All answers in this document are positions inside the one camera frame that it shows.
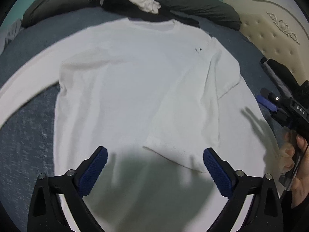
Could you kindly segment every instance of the small logo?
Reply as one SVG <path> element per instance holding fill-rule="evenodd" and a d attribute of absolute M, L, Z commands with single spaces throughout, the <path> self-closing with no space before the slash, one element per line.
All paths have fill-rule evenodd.
<path fill-rule="evenodd" d="M 297 110 L 299 110 L 302 114 L 305 114 L 305 110 L 303 110 L 299 105 L 297 106 Z"/>
<path fill-rule="evenodd" d="M 196 50 L 197 53 L 200 53 L 200 51 L 201 51 L 202 49 L 200 48 L 200 49 L 198 50 L 198 49 L 195 48 L 195 50 Z"/>

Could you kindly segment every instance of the metal screw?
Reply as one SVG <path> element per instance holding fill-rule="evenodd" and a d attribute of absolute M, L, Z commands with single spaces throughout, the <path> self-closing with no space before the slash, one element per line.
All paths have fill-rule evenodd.
<path fill-rule="evenodd" d="M 40 173 L 39 176 L 38 176 L 38 179 L 39 180 L 42 180 L 46 177 L 46 174 L 45 173 Z"/>
<path fill-rule="evenodd" d="M 272 175 L 267 173 L 267 174 L 265 174 L 265 178 L 268 179 L 268 180 L 271 180 L 272 179 Z"/>
<path fill-rule="evenodd" d="M 70 169 L 65 173 L 67 176 L 72 176 L 75 174 L 75 170 L 74 169 Z"/>
<path fill-rule="evenodd" d="M 238 176 L 240 176 L 240 177 L 242 177 L 242 176 L 245 175 L 245 173 L 244 173 L 242 170 L 237 170 L 237 171 L 236 171 L 236 174 L 237 174 Z"/>

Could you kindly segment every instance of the bed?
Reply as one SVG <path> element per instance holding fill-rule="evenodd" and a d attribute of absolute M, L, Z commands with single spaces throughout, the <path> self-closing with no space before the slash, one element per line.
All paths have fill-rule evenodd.
<path fill-rule="evenodd" d="M 309 77 L 308 66 L 305 65 L 308 54 L 304 51 L 308 48 L 308 35 L 305 27 L 293 14 L 272 2 L 250 0 L 252 2 L 250 7 L 241 6 L 237 0 L 224 0 L 224 2 L 231 5 L 239 14 L 242 21 L 240 32 L 216 25 L 204 18 L 194 16 L 192 18 L 199 21 L 201 29 L 216 37 L 236 58 L 241 75 L 254 96 L 262 87 L 278 93 L 259 64 L 263 56 L 285 64 L 299 83 Z M 267 5 L 268 13 L 264 13 L 264 4 Z M 116 14 L 103 14 L 101 8 L 86 8 L 48 18 L 25 29 L 0 56 L 2 69 L 0 87 L 29 59 L 53 43 L 88 26 L 119 18 L 121 17 Z M 1 165 L 3 165 L 0 174 L 2 183 L 0 201 L 21 231 L 26 231 L 28 205 L 38 174 L 42 171 L 49 176 L 54 174 L 53 120 L 59 90 L 58 84 L 47 88 L 21 107 L 0 130 Z M 261 112 L 272 128 L 277 143 L 281 145 L 281 128 L 270 118 L 265 109 L 261 108 Z M 156 170 L 160 171 L 158 165 L 155 165 L 152 171 Z M 211 185 L 198 184 L 201 185 L 197 187 L 205 187 L 207 191 L 212 189 Z M 198 217 L 200 207 L 197 204 L 195 208 L 196 211 L 188 213 L 187 217 L 183 218 L 183 226 L 191 223 L 190 219 Z M 165 215 L 170 215 L 172 212 L 173 210 L 169 210 Z"/>

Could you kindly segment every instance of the shirt neckline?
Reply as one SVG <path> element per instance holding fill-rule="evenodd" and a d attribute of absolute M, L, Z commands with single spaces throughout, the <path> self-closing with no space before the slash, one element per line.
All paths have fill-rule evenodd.
<path fill-rule="evenodd" d="M 148 21 L 134 21 L 134 20 L 130 20 L 129 18 L 125 18 L 125 22 L 130 25 L 130 27 L 132 28 L 136 28 L 136 29 L 142 29 L 142 30 L 145 30 L 145 31 L 155 31 L 155 32 L 160 32 L 160 33 L 174 33 L 174 32 L 177 32 L 180 28 L 180 22 L 178 22 L 177 20 L 169 20 L 169 21 L 163 21 L 163 22 L 148 22 Z M 147 27 L 144 27 L 142 24 L 156 24 L 157 26 L 159 25 L 170 25 L 170 24 L 173 24 L 174 26 L 169 29 L 169 30 L 166 30 L 166 31 L 161 31 L 159 29 L 151 29 L 151 28 L 147 28 Z"/>

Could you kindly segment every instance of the blue bedspread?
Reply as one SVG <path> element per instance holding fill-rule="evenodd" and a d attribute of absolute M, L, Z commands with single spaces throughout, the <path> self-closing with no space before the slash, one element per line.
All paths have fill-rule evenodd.
<path fill-rule="evenodd" d="M 88 26 L 119 18 L 100 7 L 86 8 L 23 30 L 0 56 L 0 87 L 24 63 L 53 43 Z M 259 64 L 262 53 L 240 32 L 193 18 L 238 60 L 241 75 L 254 96 L 262 87 L 279 93 Z M 59 85 L 55 85 L 33 98 L 0 130 L 0 201 L 22 232 L 27 231 L 28 208 L 38 174 L 53 175 L 53 120 L 58 91 Z M 281 127 L 265 109 L 261 110 L 281 145 Z"/>

